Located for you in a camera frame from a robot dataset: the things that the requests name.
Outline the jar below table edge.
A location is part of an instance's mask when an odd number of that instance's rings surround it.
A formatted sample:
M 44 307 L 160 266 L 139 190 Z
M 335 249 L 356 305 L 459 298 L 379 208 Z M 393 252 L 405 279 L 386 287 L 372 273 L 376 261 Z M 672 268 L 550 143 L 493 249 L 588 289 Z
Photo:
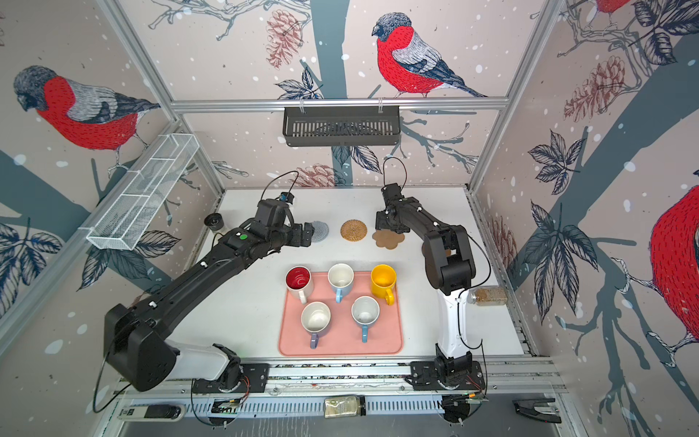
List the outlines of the jar below table edge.
M 366 399 L 363 395 L 335 396 L 324 400 L 325 419 L 365 416 L 366 413 Z

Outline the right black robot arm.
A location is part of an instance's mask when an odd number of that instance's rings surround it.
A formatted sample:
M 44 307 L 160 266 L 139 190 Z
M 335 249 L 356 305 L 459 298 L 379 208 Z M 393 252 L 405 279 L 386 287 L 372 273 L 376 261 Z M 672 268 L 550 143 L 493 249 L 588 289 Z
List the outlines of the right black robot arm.
M 471 236 L 462 225 L 438 220 L 402 188 L 382 187 L 385 207 L 376 215 L 378 231 L 415 233 L 422 239 L 422 255 L 429 284 L 440 291 L 441 334 L 436 343 L 434 366 L 439 381 L 455 387 L 473 371 L 473 354 L 464 334 L 462 297 L 473 287 L 477 269 Z

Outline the pink tray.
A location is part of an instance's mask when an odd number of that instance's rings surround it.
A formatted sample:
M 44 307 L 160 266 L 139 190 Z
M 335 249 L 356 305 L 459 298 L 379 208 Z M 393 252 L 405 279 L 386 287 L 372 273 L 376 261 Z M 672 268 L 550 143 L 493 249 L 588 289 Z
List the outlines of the pink tray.
M 331 310 L 329 331 L 320 337 L 319 345 L 311 348 L 311 334 L 302 326 L 304 306 L 291 293 L 287 294 L 280 328 L 279 351 L 286 357 L 350 357 L 393 355 L 403 348 L 402 322 L 398 303 L 388 305 L 378 300 L 380 317 L 369 328 L 368 341 L 362 341 L 362 328 L 351 317 L 351 306 L 361 296 L 371 296 L 371 273 L 359 271 L 351 293 L 341 303 L 325 272 L 313 273 L 314 291 L 311 302 L 323 302 Z

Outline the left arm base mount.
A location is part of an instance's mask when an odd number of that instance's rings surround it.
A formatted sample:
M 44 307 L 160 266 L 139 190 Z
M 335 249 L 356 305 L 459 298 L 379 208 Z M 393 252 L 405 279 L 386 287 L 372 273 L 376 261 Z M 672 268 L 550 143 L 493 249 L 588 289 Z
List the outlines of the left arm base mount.
M 194 394 L 245 394 L 264 393 L 269 378 L 268 363 L 243 362 L 227 369 L 214 381 L 198 379 L 193 381 Z

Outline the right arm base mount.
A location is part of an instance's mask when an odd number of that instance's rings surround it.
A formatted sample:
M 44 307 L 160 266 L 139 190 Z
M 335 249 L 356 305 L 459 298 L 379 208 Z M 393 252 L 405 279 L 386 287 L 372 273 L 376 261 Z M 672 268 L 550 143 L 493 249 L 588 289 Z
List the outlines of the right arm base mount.
M 484 391 L 486 388 L 485 373 L 477 361 L 456 371 L 438 370 L 434 361 L 411 362 L 404 380 L 415 391 Z

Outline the black hanging basket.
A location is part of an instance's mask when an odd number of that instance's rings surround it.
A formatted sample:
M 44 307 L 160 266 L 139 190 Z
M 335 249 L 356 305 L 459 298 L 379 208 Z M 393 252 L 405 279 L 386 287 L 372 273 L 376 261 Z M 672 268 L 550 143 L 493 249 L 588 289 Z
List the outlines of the black hanging basket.
M 400 108 L 286 107 L 282 134 L 290 147 L 396 145 L 402 136 Z

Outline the brown flower-shaped coaster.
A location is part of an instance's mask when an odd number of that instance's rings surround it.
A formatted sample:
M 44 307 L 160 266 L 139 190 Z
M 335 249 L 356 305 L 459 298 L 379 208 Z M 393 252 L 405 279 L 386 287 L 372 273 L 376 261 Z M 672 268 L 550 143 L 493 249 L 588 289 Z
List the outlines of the brown flower-shaped coaster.
M 375 241 L 378 248 L 392 251 L 404 242 L 405 235 L 383 229 L 382 231 L 375 231 L 372 235 L 372 239 Z

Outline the yellow mug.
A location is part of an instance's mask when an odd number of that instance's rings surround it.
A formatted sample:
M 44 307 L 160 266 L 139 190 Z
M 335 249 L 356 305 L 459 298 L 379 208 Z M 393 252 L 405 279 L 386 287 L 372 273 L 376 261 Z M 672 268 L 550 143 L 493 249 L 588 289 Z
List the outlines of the yellow mug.
M 396 282 L 396 271 L 389 265 L 380 264 L 371 272 L 371 293 L 384 299 L 388 305 L 394 305 Z

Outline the white mug light-blue handle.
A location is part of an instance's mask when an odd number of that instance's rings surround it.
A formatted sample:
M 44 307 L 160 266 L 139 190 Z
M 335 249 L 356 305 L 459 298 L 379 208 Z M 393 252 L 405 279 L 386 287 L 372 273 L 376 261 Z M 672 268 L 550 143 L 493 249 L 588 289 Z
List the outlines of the white mug light-blue handle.
M 328 282 L 335 295 L 335 302 L 341 303 L 353 288 L 354 270 L 346 263 L 337 263 L 328 271 Z

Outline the black-lid spice jar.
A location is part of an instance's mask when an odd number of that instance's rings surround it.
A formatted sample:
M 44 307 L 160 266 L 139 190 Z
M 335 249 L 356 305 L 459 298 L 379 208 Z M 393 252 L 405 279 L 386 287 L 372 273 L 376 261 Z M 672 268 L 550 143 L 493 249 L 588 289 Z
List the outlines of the black-lid spice jar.
M 224 220 L 220 213 L 211 213 L 204 218 L 204 225 L 212 232 L 222 231 L 225 227 Z

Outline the red interior white mug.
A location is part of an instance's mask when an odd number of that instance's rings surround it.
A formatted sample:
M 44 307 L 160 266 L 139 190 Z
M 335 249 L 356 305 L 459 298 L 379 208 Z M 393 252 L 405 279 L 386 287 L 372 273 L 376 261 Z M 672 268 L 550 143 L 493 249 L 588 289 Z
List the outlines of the red interior white mug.
M 303 266 L 291 268 L 286 274 L 285 284 L 288 293 L 299 300 L 302 305 L 309 303 L 315 287 L 311 271 L 308 268 Z

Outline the black device on rail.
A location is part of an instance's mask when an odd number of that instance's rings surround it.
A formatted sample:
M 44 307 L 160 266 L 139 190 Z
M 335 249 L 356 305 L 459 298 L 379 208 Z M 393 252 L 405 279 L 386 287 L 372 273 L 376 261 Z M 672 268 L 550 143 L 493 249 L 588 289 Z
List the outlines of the black device on rail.
M 185 408 L 176 404 L 132 405 L 120 410 L 118 420 L 123 422 L 177 422 Z

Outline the tan cork round coaster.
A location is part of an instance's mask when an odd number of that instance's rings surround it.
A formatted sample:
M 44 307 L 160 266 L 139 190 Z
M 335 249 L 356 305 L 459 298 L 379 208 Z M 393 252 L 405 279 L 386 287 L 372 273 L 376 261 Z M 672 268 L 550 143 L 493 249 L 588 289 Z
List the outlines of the tan cork round coaster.
M 367 233 L 368 228 L 361 220 L 348 220 L 340 227 L 340 236 L 351 242 L 363 240 Z

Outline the clear jar with grains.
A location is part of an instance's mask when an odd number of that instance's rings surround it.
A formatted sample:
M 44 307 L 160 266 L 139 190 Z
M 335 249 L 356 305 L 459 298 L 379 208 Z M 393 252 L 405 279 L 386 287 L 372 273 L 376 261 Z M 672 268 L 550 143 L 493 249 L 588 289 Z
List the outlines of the clear jar with grains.
M 486 286 L 469 290 L 467 302 L 478 306 L 504 306 L 508 296 L 502 287 Z

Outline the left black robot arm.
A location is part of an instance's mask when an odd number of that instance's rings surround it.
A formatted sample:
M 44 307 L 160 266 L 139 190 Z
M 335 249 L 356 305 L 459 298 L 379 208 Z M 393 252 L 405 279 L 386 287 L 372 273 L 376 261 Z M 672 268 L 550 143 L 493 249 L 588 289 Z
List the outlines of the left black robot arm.
M 294 197 L 283 192 L 260 200 L 254 217 L 231 229 L 196 265 L 162 291 L 131 307 L 118 304 L 105 316 L 105 361 L 137 391 L 166 380 L 216 382 L 231 391 L 243 378 L 240 357 L 215 343 L 195 346 L 171 342 L 174 329 L 203 300 L 255 261 L 285 247 L 308 247 L 314 228 L 295 222 Z

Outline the grey woven round coaster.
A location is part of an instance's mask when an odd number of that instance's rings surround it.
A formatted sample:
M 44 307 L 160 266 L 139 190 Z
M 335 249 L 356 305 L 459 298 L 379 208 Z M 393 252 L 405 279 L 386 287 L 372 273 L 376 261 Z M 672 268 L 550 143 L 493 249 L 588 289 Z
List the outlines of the grey woven round coaster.
M 313 235 L 311 237 L 312 243 L 318 243 L 325 240 L 329 236 L 329 225 L 322 221 L 313 221 Z

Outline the black clamp tool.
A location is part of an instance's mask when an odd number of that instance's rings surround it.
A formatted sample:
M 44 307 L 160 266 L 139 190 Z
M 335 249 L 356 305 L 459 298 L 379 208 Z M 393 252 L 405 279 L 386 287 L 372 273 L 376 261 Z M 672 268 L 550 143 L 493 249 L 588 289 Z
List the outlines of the black clamp tool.
M 513 401 L 515 413 L 522 417 L 546 424 L 561 424 L 562 418 L 553 405 L 555 398 L 521 399 Z

